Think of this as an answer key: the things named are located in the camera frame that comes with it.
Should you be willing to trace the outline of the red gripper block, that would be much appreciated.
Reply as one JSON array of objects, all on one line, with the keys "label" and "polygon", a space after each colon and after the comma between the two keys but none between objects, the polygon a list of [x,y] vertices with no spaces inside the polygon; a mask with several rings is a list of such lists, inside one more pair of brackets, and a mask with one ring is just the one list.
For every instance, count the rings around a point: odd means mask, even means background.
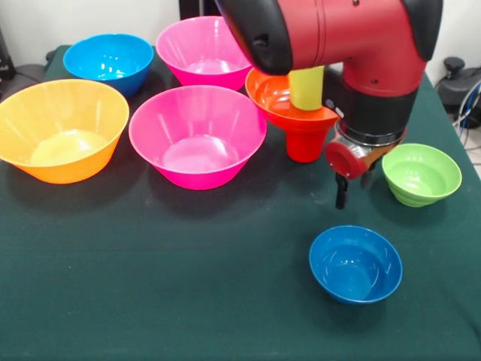
[{"label": "red gripper block", "polygon": [[358,144],[348,139],[340,130],[334,127],[334,138],[325,146],[327,163],[335,174],[337,195],[335,207],[343,210],[346,207],[349,181],[347,178],[361,177],[361,188],[366,190],[372,182],[374,166],[378,160],[397,147],[406,137],[404,131],[401,138],[393,144],[380,147]]}]

